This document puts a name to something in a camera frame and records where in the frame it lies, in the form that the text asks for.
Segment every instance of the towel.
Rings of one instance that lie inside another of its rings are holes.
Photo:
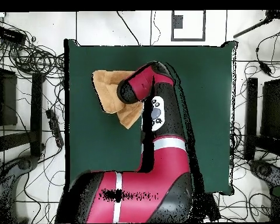
[[[92,82],[94,89],[99,97],[102,110],[105,113],[117,113],[120,123],[126,128],[131,126],[141,116],[143,102],[134,104],[124,104],[117,97],[118,84],[125,78],[132,75],[134,71],[94,71]]]

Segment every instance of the red robot arm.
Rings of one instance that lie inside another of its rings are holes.
[[[192,187],[173,78],[163,64],[153,61],[123,80],[117,94],[126,104],[145,102],[141,168],[82,174],[63,194],[55,222],[186,221]]]

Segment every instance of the green surface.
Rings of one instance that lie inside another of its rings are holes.
[[[141,155],[140,120],[125,129],[106,114],[92,86],[94,71],[134,71],[168,62],[181,79],[205,191],[230,191],[230,96],[234,42],[220,47],[83,47],[69,40],[71,180],[85,170],[135,170]]]

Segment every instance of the white stripe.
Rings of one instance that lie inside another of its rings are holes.
[[[186,151],[186,145],[183,140],[179,138],[161,138],[155,141],[154,150],[162,149],[162,148],[180,148]],[[141,145],[141,153],[143,153],[144,146]]]
[[[116,190],[122,190],[123,189],[123,178],[121,173],[116,172]],[[121,200],[120,202],[114,203],[114,213],[113,213],[113,223],[119,223],[119,216],[120,216],[120,206],[121,206]]]

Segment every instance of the black border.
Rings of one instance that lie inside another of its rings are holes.
[[[174,38],[174,10],[172,11],[172,17],[171,17],[171,41],[205,41],[205,26],[207,22],[207,11],[203,10],[203,26],[202,26],[202,38]]]

